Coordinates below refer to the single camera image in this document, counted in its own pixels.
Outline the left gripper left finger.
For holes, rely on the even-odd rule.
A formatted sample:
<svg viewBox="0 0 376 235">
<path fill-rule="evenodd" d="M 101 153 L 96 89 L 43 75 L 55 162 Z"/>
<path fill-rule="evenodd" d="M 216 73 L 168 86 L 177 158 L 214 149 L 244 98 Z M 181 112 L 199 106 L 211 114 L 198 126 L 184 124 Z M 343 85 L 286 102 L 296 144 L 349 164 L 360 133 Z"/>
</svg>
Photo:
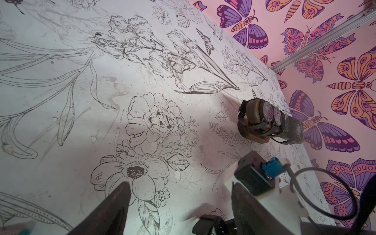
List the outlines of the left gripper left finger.
<svg viewBox="0 0 376 235">
<path fill-rule="evenodd" d="M 131 199 L 130 184 L 122 182 L 69 235 L 122 235 Z"/>
</svg>

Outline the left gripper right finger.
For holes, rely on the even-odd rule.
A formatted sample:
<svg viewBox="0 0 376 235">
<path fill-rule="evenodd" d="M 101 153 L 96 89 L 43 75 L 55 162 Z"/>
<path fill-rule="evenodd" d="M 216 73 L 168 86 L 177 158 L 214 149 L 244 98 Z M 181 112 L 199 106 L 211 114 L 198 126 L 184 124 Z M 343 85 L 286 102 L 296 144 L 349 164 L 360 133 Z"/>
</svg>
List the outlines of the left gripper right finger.
<svg viewBox="0 0 376 235">
<path fill-rule="evenodd" d="M 240 183 L 233 183 L 231 199 L 238 235 L 288 234 L 288 229 Z"/>
</svg>

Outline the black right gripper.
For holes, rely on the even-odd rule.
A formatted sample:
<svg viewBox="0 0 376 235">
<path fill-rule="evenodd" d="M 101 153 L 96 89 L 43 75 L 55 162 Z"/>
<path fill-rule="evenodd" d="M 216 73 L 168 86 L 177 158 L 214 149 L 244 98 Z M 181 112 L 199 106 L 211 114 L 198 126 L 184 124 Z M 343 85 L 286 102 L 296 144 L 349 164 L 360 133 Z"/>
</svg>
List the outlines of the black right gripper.
<svg viewBox="0 0 376 235">
<path fill-rule="evenodd" d="M 194 235 L 237 235 L 235 220 L 223 220 L 218 215 L 205 214 L 193 226 Z"/>
</svg>

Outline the wooden watch stand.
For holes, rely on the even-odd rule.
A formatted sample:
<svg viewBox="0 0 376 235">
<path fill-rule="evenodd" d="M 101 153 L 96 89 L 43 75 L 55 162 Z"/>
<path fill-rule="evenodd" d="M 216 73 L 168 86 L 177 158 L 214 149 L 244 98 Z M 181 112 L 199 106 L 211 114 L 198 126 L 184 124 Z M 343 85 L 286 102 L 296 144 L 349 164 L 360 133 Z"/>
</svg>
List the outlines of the wooden watch stand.
<svg viewBox="0 0 376 235">
<path fill-rule="evenodd" d="M 263 99 L 243 100 L 238 112 L 238 130 L 248 140 L 266 144 L 273 120 L 272 105 Z"/>
</svg>

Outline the black watch with dial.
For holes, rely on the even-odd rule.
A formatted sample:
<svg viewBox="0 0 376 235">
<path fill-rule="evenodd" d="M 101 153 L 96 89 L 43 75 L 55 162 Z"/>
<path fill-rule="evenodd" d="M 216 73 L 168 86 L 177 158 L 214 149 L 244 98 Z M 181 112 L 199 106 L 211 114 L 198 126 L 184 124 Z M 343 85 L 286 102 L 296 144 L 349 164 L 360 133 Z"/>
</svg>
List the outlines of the black watch with dial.
<svg viewBox="0 0 376 235">
<path fill-rule="evenodd" d="M 289 125 L 289 117 L 285 113 L 282 113 L 282 125 L 281 127 L 272 135 L 268 137 L 283 137 L 287 136 L 287 133 L 289 132 L 290 125 Z"/>
</svg>

